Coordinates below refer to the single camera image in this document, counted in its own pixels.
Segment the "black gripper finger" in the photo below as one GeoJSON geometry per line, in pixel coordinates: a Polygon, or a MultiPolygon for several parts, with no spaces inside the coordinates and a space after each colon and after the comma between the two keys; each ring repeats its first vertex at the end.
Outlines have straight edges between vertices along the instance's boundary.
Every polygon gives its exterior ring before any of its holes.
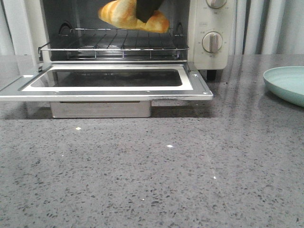
{"type": "Polygon", "coordinates": [[[142,22],[147,22],[153,13],[159,9],[164,0],[137,0],[136,17],[142,22]]]}

